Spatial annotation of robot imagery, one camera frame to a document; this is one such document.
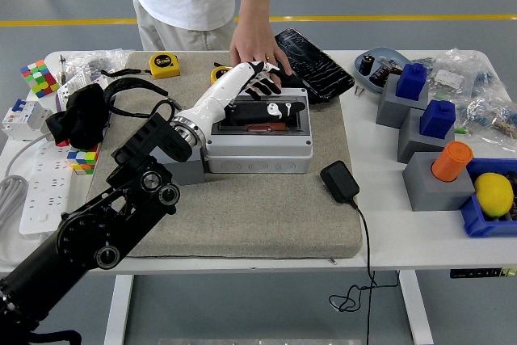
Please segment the person's left hand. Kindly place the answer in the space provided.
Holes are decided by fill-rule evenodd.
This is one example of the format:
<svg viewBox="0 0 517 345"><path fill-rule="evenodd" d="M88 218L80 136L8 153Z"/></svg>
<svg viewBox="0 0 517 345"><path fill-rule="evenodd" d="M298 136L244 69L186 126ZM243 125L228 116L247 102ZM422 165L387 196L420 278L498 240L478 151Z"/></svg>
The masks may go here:
<svg viewBox="0 0 517 345"><path fill-rule="evenodd" d="M229 55L232 66L248 61L264 61L272 65L281 64L287 75L292 74L290 63L276 43L268 19L239 19Z"/></svg>

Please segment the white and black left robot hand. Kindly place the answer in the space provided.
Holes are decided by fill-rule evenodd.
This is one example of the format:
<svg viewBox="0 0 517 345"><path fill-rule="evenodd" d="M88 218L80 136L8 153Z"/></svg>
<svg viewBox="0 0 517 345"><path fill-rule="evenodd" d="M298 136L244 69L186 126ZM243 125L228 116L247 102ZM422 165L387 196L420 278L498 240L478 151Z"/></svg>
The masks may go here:
<svg viewBox="0 0 517 345"><path fill-rule="evenodd" d="M279 95L281 90L267 76L287 75L278 67L263 61L243 62L215 81L190 109L175 115L172 123L178 132L198 138L209 137L212 125L226 116L233 125L284 122L306 109L299 101L265 101L264 96Z"/></svg>

